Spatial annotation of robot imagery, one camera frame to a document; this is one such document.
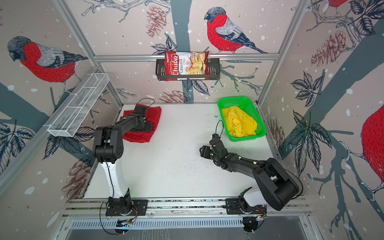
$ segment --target chip image on bag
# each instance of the chip image on bag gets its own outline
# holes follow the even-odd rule
[[[207,67],[208,52],[165,51],[166,75],[209,74]],[[186,78],[167,78],[166,81],[187,80]]]

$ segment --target yellow cloth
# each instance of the yellow cloth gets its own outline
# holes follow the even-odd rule
[[[232,137],[256,136],[257,122],[239,107],[222,108],[221,112]]]

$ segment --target bird head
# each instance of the bird head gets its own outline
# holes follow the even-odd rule
[[[209,23],[212,23],[214,21],[214,19],[218,16],[218,15],[221,15],[221,14],[226,14],[224,8],[222,7],[213,7],[213,8],[210,8],[208,11],[207,11],[207,14],[205,15],[204,17],[204,20],[207,20]]]
[[[23,36],[17,36],[11,39],[8,42],[8,52],[12,60],[15,61],[17,59],[20,59],[21,61],[26,61],[24,47],[25,45],[31,42],[32,41],[29,38]]]

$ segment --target white spot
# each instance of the white spot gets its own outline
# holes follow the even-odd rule
[[[326,3],[324,8],[323,8],[323,12],[325,12],[328,9],[328,7],[329,7],[329,3]]]
[[[47,223],[47,227],[49,227],[50,225],[52,225],[52,223],[54,223],[56,221],[56,219],[59,216],[59,214],[60,214],[60,212],[57,212],[55,215],[53,215],[51,220],[49,220],[49,222]]]
[[[346,223],[344,223],[344,228],[346,230],[352,231],[352,228],[348,224],[346,224]]]
[[[24,194],[30,195],[30,194],[33,193],[34,190],[35,190],[35,187],[30,187],[30,188],[28,188],[27,190],[24,191]]]

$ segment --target gray floor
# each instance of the gray floor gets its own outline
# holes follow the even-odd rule
[[[109,235],[103,230],[71,230],[66,240],[254,240],[306,239],[299,217],[268,217],[255,234],[242,228],[183,228],[130,230],[124,236]]]

